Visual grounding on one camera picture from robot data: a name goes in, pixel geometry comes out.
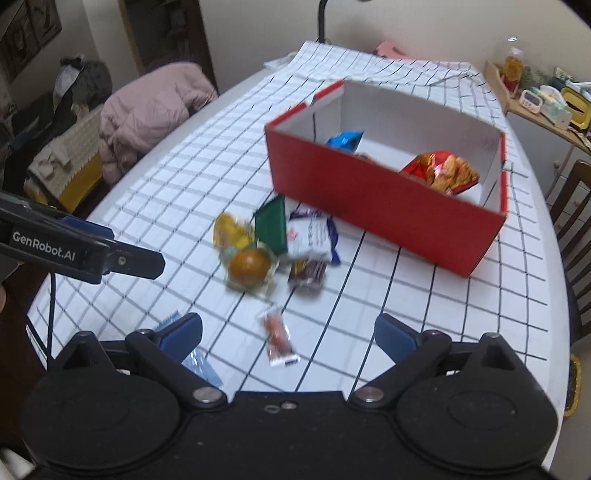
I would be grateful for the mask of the red white cardboard box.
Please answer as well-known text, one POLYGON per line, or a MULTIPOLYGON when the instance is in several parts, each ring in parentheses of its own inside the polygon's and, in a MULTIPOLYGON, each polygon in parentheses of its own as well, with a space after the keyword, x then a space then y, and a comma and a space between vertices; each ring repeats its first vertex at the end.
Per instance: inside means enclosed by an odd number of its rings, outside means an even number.
POLYGON ((273 189, 468 277, 507 218, 504 132, 452 108, 368 83, 338 81, 264 126, 273 189), (355 153, 325 143, 363 131, 355 153), (446 150, 479 173, 459 195, 401 173, 446 150), (371 163, 356 157, 363 153, 371 163))

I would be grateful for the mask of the yellow black container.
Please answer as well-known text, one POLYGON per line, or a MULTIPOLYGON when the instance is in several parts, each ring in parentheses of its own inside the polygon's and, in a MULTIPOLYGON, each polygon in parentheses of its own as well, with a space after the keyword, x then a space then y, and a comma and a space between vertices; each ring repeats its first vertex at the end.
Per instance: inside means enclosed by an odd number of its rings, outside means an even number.
POLYGON ((561 94, 571 113, 570 125, 579 131, 587 130, 591 120, 590 102, 569 86, 563 87, 561 94))

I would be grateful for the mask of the white purple snack packet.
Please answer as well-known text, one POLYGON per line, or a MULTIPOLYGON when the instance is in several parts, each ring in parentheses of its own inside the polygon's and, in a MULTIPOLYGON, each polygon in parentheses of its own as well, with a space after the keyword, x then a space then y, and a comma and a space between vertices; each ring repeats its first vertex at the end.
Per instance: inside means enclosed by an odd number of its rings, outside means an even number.
POLYGON ((295 209, 287 220, 287 257, 339 265, 339 233, 332 216, 315 209, 295 209))

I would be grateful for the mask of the braised egg clear packet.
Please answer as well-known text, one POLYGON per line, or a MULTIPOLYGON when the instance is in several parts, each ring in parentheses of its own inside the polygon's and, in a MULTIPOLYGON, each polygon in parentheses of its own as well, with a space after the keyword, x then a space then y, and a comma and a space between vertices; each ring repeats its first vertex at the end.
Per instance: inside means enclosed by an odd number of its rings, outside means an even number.
POLYGON ((279 259, 263 243, 228 247, 219 254, 229 287, 246 292, 264 291, 273 281, 279 259))

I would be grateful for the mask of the yellow cushioned seat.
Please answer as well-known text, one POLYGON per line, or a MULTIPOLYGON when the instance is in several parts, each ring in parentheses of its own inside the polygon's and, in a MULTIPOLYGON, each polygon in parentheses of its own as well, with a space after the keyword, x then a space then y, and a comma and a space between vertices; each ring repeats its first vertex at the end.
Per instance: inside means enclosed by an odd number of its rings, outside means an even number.
POLYGON ((99 154, 100 104, 52 139, 33 158, 25 195, 43 205, 73 213, 102 180, 99 154))

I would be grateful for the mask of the pink puffy jacket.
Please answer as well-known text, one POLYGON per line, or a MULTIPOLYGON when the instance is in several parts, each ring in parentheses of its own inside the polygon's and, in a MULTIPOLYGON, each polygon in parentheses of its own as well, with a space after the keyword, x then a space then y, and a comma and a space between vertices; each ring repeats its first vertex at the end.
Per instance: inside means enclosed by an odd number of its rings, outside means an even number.
POLYGON ((99 154, 113 186, 178 126, 217 98, 200 66, 167 64, 122 87, 100 112, 99 154))

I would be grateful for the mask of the orange liquid bottle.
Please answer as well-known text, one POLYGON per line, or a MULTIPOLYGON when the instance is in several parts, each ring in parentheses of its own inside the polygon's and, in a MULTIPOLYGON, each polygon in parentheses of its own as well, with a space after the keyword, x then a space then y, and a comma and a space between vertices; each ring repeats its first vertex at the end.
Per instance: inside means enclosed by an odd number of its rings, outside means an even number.
POLYGON ((514 97, 519 89, 523 69, 523 51, 517 47, 511 47, 502 69, 502 81, 511 97, 514 97))

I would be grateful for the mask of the light blue snack packet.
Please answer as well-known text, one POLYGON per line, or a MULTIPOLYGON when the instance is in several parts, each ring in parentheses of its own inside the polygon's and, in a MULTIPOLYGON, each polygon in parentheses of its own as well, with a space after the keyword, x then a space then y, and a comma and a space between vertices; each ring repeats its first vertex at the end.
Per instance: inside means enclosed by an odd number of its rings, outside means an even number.
MULTIPOLYGON (((165 318, 160 325, 168 319, 173 314, 178 313, 178 311, 172 313, 167 318, 165 318)), ((215 372, 214 368, 209 364, 209 362, 205 358, 204 350, 202 350, 199 345, 191 352, 191 354, 182 362, 180 363, 186 369, 190 370, 193 374, 199 376, 201 379, 204 379, 209 384, 214 385, 216 388, 222 387, 222 380, 221 377, 215 372)))

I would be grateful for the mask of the green snack packet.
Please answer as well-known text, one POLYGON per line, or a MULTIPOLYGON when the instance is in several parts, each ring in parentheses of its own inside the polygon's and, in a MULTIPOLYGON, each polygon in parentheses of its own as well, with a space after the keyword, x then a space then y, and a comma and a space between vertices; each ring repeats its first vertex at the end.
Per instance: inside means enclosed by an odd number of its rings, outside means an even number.
POLYGON ((277 195, 253 214, 254 234, 277 257, 287 254, 287 215, 284 196, 277 195))

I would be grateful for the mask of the white tissue box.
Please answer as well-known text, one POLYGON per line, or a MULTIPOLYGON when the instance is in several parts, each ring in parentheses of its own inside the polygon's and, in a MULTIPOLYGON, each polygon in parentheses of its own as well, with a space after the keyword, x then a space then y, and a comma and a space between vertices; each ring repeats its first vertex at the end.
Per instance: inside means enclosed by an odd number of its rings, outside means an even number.
POLYGON ((538 95, 543 103, 540 113, 549 120, 554 127, 567 130, 570 126, 572 113, 562 94, 550 85, 541 85, 538 89, 538 95))

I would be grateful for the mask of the yellow snack packet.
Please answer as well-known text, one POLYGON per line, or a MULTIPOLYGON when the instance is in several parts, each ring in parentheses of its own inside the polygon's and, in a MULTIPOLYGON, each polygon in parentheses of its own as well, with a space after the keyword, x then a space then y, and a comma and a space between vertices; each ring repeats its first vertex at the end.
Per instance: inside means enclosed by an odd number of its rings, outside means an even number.
POLYGON ((214 221, 212 239, 219 250, 243 249, 254 242, 254 232, 249 221, 223 212, 214 221))

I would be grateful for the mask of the wooden corner shelf cabinet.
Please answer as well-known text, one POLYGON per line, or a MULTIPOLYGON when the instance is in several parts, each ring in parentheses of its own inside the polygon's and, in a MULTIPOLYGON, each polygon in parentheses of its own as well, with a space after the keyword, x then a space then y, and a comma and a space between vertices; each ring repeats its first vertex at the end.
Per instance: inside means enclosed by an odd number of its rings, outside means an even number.
POLYGON ((566 179, 576 160, 590 160, 590 150, 572 130, 557 128, 541 113, 534 114, 517 98, 511 98, 494 63, 485 63, 484 76, 497 96, 545 197, 549 198, 556 185, 566 179))

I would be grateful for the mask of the white digital timer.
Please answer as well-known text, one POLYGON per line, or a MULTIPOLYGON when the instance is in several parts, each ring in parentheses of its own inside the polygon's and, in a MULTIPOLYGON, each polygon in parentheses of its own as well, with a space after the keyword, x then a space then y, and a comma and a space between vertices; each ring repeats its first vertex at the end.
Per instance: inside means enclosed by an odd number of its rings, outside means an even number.
POLYGON ((542 97, 529 89, 523 90, 519 99, 519 104, 534 115, 538 115, 544 104, 542 97))

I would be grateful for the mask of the small orange sausage packet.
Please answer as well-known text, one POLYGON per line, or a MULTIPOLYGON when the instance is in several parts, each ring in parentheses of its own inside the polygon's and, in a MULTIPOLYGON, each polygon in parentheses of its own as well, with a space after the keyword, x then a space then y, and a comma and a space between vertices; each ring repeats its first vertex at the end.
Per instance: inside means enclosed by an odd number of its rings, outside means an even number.
POLYGON ((290 331, 283 322, 280 307, 270 306, 259 314, 257 320, 266 336, 266 356, 270 367, 287 367, 301 361, 290 341, 290 331))

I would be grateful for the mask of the pink folder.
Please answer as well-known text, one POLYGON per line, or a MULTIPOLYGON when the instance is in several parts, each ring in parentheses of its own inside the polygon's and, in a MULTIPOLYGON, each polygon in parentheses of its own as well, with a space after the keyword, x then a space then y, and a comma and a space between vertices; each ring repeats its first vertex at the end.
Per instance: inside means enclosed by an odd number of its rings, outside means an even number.
POLYGON ((394 43, 383 41, 373 51, 373 54, 391 60, 410 59, 410 56, 402 52, 394 43))

